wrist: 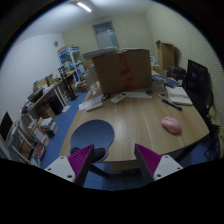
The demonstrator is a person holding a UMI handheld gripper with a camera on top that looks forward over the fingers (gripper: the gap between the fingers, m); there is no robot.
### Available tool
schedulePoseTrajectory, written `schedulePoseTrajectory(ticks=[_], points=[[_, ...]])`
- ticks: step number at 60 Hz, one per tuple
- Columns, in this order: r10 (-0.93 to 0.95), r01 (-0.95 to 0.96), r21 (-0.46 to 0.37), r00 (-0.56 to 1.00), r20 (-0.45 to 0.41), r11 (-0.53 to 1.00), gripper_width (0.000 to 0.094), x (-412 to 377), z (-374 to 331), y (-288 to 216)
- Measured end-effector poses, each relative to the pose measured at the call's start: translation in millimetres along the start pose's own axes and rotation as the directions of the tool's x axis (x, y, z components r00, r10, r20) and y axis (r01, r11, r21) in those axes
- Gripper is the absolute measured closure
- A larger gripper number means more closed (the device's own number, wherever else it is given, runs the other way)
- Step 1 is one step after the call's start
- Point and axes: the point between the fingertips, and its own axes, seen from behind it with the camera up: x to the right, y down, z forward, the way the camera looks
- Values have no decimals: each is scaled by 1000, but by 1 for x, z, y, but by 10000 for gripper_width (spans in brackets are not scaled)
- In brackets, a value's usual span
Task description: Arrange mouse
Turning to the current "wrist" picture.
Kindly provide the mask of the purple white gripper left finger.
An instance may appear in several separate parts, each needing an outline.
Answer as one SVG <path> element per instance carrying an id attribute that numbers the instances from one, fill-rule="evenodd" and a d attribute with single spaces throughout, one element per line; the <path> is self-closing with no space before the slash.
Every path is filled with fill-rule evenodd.
<path id="1" fill-rule="evenodd" d="M 59 156 L 46 171 L 76 185 L 83 186 L 94 157 L 94 145 L 89 145 L 70 156 Z"/>

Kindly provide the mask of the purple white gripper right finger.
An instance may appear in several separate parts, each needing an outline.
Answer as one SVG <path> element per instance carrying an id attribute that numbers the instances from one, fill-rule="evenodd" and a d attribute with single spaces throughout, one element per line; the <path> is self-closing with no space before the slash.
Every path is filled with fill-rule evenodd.
<path id="1" fill-rule="evenodd" d="M 139 144 L 135 145 L 134 154 L 145 182 L 160 180 L 182 169 L 171 156 L 161 156 Z"/>

